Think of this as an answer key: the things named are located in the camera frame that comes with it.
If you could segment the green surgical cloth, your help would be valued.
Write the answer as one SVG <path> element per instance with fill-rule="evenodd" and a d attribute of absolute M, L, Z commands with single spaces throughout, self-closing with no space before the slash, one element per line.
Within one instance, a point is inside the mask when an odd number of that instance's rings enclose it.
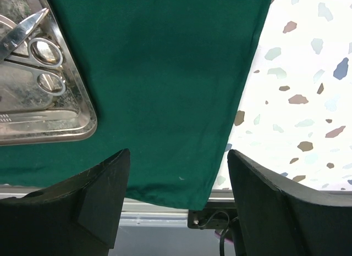
<path fill-rule="evenodd" d="M 89 89 L 96 132 L 1 148 L 1 183 L 47 187 L 121 149 L 126 196 L 202 209 L 271 0 L 48 0 Z"/>

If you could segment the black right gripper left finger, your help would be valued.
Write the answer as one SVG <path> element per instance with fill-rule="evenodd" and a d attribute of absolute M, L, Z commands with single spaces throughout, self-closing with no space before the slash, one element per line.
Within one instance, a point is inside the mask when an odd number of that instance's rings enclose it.
<path fill-rule="evenodd" d="M 114 247 L 130 151 L 24 197 L 1 200 L 1 255 L 107 255 Z"/>

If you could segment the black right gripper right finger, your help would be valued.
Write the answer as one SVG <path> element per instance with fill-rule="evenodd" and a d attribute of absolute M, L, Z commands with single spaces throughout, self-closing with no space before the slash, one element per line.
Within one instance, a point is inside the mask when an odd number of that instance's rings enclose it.
<path fill-rule="evenodd" d="M 227 155 L 236 255 L 351 255 L 351 192 L 318 191 Z"/>

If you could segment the stainless steel instrument tray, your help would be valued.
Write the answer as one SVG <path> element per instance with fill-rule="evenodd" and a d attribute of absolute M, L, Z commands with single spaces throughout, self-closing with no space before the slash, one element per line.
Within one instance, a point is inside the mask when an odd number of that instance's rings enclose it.
<path fill-rule="evenodd" d="M 94 107 L 48 0 L 1 0 L 1 39 L 15 25 L 43 8 L 48 8 L 49 13 L 14 53 L 27 56 L 27 44 L 34 37 L 54 42 L 64 56 L 56 70 L 66 80 L 66 91 L 61 96 L 51 96 L 39 88 L 30 72 L 1 64 L 1 114 L 63 109 L 75 111 L 78 116 L 65 120 L 1 123 L 1 145 L 4 146 L 77 141 L 96 131 Z M 60 88 L 59 82 L 47 75 L 40 76 L 40 84 L 49 90 Z"/>

